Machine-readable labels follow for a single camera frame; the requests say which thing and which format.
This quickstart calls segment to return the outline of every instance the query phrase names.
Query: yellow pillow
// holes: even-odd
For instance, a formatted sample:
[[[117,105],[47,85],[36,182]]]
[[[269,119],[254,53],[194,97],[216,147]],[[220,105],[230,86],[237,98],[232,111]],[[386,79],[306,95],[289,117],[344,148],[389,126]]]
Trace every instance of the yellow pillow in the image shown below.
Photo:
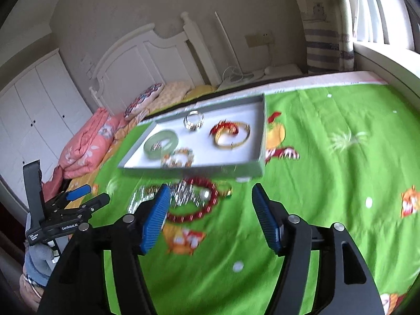
[[[183,102],[189,101],[189,100],[211,93],[216,90],[217,88],[211,85],[199,85],[196,88],[192,89],[190,92],[188,92],[182,101]]]

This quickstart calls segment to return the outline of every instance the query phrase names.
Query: electrical socket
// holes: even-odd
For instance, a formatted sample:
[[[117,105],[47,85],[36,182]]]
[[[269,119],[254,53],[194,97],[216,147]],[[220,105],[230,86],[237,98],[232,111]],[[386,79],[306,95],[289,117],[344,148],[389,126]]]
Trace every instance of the electrical socket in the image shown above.
[[[274,44],[272,31],[258,32],[245,35],[245,40],[249,48]]]

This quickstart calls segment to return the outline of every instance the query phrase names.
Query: silver bracelet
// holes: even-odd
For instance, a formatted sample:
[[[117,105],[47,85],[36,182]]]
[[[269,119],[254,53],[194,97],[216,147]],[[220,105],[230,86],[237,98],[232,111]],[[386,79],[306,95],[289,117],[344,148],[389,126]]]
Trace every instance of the silver bracelet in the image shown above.
[[[192,115],[198,116],[198,122],[191,122],[188,120],[188,117]],[[184,127],[186,127],[188,130],[196,131],[197,129],[201,128],[201,126],[203,125],[203,121],[204,121],[204,115],[197,110],[193,110],[193,111],[190,111],[187,116],[185,116]]]

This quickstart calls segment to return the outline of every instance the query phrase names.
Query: green bedsheet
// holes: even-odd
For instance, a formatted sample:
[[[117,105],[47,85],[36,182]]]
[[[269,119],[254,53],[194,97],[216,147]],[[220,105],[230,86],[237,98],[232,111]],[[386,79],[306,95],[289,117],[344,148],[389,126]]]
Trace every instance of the green bedsheet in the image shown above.
[[[300,158],[273,157],[261,179],[230,181],[231,199],[220,201],[202,220],[183,225],[206,234],[193,255],[168,253],[160,235],[140,257],[158,314],[264,314],[282,259],[268,248],[251,204],[257,182],[309,224],[343,223],[380,293],[405,293],[419,272],[420,218],[401,217],[402,193],[420,187],[419,114],[392,87],[381,85],[278,93],[266,96],[266,103],[267,116],[281,112],[267,122],[268,130],[280,123],[286,129],[278,148],[293,147]],[[169,181],[116,168],[146,127],[135,128],[100,170],[95,183],[111,202],[95,212],[93,226],[111,224],[126,213],[139,179],[144,185]],[[415,203],[415,196],[409,201]],[[109,258],[108,296],[111,310],[119,314]],[[314,252],[302,313],[312,306],[317,258]]]

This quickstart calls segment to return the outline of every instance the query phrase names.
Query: red beaded bracelet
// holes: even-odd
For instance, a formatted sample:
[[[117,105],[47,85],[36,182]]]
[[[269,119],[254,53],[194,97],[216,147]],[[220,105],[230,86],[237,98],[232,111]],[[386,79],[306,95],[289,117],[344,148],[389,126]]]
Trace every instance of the red beaded bracelet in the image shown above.
[[[200,210],[196,211],[195,213],[187,214],[185,216],[177,216],[168,212],[167,220],[172,221],[173,223],[184,223],[196,219],[201,219],[203,218],[204,214],[210,213],[213,206],[218,203],[217,198],[219,197],[219,192],[217,191],[217,185],[211,182],[209,179],[205,177],[190,177],[188,179],[185,179],[185,182],[197,187],[208,188],[211,192],[210,200]]]

